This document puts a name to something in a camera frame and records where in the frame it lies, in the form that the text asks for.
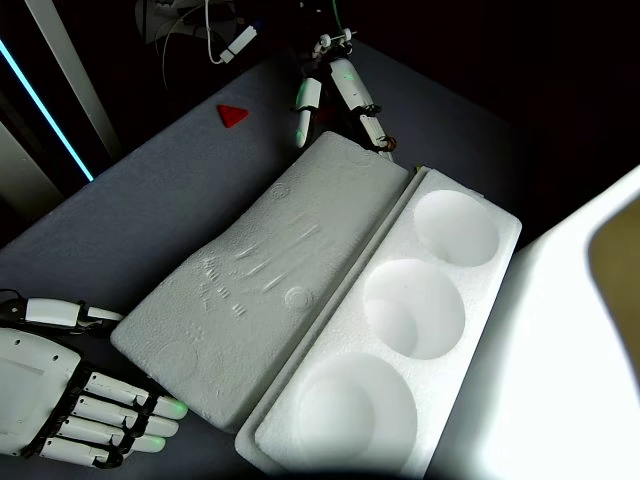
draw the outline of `led light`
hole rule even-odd
[[[49,122],[49,125],[51,126],[53,131],[56,133],[58,138],[60,138],[60,141],[62,142],[62,144],[65,146],[65,148],[67,149],[69,154],[73,157],[73,159],[76,161],[76,163],[78,164],[78,167],[80,167],[80,170],[82,170],[82,173],[84,173],[87,179],[90,182],[92,182],[93,175],[91,175],[87,167],[84,165],[84,163],[82,163],[82,160],[80,159],[76,151],[73,149],[73,147],[67,140],[67,137],[64,136],[64,134],[62,133],[62,130],[60,130],[60,127],[58,127],[58,124],[53,119],[49,111],[47,110],[47,107],[44,106],[44,104],[38,97],[38,94],[35,92],[31,84],[27,80],[27,77],[24,76],[24,73],[22,73],[22,70],[20,70],[20,67],[13,59],[13,57],[9,53],[9,50],[7,50],[7,47],[5,47],[4,42],[2,40],[0,40],[0,52],[2,53],[2,56],[5,58],[5,60],[11,67],[11,70],[13,70],[13,73],[15,73],[16,77],[18,77],[18,80],[20,80],[20,83],[22,83],[22,86],[24,87],[24,89],[27,91],[27,93],[29,94],[33,102],[36,104],[36,106],[38,107],[38,109],[40,110],[44,118],[47,120],[47,122]]]

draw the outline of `round cavity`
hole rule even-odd
[[[417,414],[404,379],[367,354],[340,355],[300,389],[296,434],[314,470],[397,472],[415,443]]]
[[[489,213],[463,193],[437,190],[425,195],[413,220],[422,244],[445,262],[475,267],[498,250],[498,230]]]
[[[376,268],[365,283],[364,308],[378,337],[411,358],[444,355],[464,330],[464,304],[458,290],[421,260],[393,260]]]

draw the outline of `styrofoam box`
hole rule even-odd
[[[423,169],[236,437],[269,473],[420,477],[520,222]]]
[[[323,134],[112,343],[214,426],[237,431],[407,181],[402,167]]]

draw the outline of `gray tablecloth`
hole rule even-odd
[[[395,161],[407,169],[436,168],[517,215],[527,168],[518,133],[379,52],[362,44],[354,50],[354,65],[383,106],[380,120],[398,139]],[[287,55],[246,72],[0,251],[0,287],[127,313],[295,160],[297,118],[289,107],[299,81]],[[217,104],[246,108],[250,115],[226,129]],[[73,342],[88,360],[132,375],[131,364],[108,342]],[[233,437],[193,414],[163,452],[133,455],[108,474],[40,458],[0,458],[2,478],[213,478],[251,472],[235,453]]]

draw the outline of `red triangle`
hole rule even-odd
[[[225,127],[231,128],[236,123],[244,120],[249,116],[249,111],[244,108],[228,107],[226,105],[218,105],[218,113]]]

